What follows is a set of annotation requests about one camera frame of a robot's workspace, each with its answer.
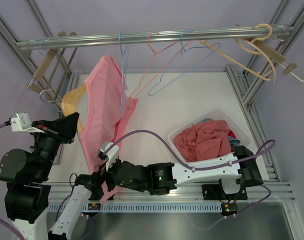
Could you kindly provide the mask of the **wooden hanger with shirt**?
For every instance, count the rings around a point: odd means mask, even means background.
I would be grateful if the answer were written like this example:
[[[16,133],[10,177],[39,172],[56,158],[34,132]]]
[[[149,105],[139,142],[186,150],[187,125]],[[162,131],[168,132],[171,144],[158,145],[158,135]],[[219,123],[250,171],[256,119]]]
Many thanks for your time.
[[[79,113],[77,133],[85,126],[88,117],[88,91],[85,83],[66,93],[61,100],[61,111],[64,117],[73,113]]]

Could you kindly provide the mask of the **light pink t shirt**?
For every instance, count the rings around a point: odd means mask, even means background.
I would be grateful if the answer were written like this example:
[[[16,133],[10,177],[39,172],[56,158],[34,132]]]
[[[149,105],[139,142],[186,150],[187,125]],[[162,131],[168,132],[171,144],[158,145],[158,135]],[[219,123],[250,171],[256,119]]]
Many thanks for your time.
[[[124,96],[121,104],[121,69],[113,57],[105,55],[84,81],[88,94],[88,112],[85,124],[78,133],[90,173],[103,164],[98,157],[105,142],[113,142],[124,135],[138,99]]]

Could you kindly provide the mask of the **salmon pink t shirt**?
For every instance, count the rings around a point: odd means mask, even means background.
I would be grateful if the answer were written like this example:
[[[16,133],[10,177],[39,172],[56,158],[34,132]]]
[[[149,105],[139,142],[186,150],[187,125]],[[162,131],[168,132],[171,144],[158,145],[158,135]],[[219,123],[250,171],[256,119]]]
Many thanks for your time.
[[[224,120],[212,120],[182,130],[173,143],[186,162],[198,162],[231,153],[228,134],[229,127]]]

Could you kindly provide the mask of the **pink wire hanger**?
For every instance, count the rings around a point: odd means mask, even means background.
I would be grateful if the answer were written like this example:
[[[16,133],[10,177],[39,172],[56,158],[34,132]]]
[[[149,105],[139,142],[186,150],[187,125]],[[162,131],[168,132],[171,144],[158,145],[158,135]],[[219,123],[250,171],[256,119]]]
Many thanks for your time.
[[[172,58],[171,58],[170,60],[168,60],[168,61],[163,65],[163,67],[162,67],[158,72],[156,72],[156,73],[153,75],[153,77],[152,77],[148,82],[146,82],[144,85],[142,85],[143,82],[145,81],[146,75],[148,74],[149,70],[151,69],[152,64],[153,64],[154,61],[156,60],[157,56],[158,56],[159,54],[163,53],[164,51],[166,51],[167,49],[170,49],[172,46],[175,46],[175,45],[178,44],[178,41],[175,41],[175,42],[173,42],[173,43],[167,45],[166,47],[164,47],[164,48],[162,48],[162,49],[160,49],[160,50],[155,50],[155,49],[153,48],[153,46],[152,46],[150,40],[151,40],[151,37],[155,37],[155,36],[158,36],[158,35],[160,35],[160,32],[158,32],[158,31],[152,31],[152,32],[148,35],[148,37],[147,37],[147,45],[148,45],[148,47],[150,48],[150,50],[152,51],[153,57],[152,57],[152,59],[150,60],[150,62],[149,62],[149,64],[148,64],[147,68],[145,69],[145,71],[144,71],[144,73],[143,73],[143,75],[142,75],[142,77],[141,77],[141,79],[140,79],[140,81],[139,81],[137,87],[136,87],[136,88],[133,90],[133,92],[131,93],[131,95],[130,95],[131,98],[135,98],[135,99],[136,99],[136,98],[143,92],[143,90],[145,90],[145,89],[154,81],[154,79],[161,73],[161,71],[164,70],[166,67],[169,66],[169,63],[170,63],[175,57],[177,57],[178,54],[179,54],[179,52],[180,52],[180,51],[176,52],[176,53],[172,56]]]

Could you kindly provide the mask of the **magenta t shirt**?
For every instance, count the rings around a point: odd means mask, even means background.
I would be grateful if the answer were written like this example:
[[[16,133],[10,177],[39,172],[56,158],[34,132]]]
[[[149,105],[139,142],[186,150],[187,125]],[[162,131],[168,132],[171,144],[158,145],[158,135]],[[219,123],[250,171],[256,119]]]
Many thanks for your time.
[[[234,134],[234,132],[230,129],[229,130],[229,134],[228,134],[229,137],[232,137],[234,139],[237,139],[236,135]]]

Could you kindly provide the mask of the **light blue wire hanger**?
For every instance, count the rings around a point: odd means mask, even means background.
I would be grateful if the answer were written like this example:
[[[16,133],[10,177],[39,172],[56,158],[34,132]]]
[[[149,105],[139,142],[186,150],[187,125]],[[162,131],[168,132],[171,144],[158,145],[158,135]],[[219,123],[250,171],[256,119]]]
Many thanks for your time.
[[[199,67],[205,60],[207,60],[215,53],[212,48],[218,50],[221,47],[220,42],[215,42],[211,46],[205,46],[202,43],[193,43],[192,45],[189,45],[189,43],[183,43],[183,37],[191,33],[193,33],[193,30],[186,30],[180,35],[179,43],[181,45],[181,49],[179,51],[179,54],[169,62],[168,66],[165,67],[161,73],[159,79],[151,87],[148,92],[148,95],[150,97],[158,94],[160,91],[169,87],[185,74]],[[171,70],[174,70],[174,67],[178,67],[179,64],[183,64],[183,61],[186,61],[187,66],[182,66],[183,68],[181,70],[178,70],[179,75],[171,78],[170,80],[164,81],[165,75],[169,74]]]

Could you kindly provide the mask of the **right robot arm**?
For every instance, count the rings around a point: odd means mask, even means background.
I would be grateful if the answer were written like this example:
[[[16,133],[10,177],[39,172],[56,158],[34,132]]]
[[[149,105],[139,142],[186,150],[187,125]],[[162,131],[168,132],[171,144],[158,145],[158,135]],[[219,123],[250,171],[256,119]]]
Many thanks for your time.
[[[214,158],[186,163],[156,163],[147,166],[134,165],[121,161],[118,151],[107,155],[107,161],[100,167],[100,176],[108,188],[125,187],[137,192],[149,192],[151,195],[167,195],[194,182],[218,182],[218,193],[228,199],[242,188],[263,184],[256,157],[244,146],[238,146],[235,152]]]

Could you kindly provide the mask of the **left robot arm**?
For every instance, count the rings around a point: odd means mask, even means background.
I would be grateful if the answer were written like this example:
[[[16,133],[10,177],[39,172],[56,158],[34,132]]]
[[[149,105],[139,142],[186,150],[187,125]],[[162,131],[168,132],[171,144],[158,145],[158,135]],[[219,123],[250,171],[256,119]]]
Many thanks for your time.
[[[21,240],[69,240],[87,200],[103,195],[99,174],[82,174],[75,180],[71,199],[51,229],[47,228],[48,196],[45,185],[54,159],[62,144],[74,141],[79,113],[53,120],[31,122],[26,112],[16,113],[5,124],[13,132],[27,132],[34,137],[33,151],[12,149],[0,161],[0,180],[7,184],[5,209],[15,233]]]

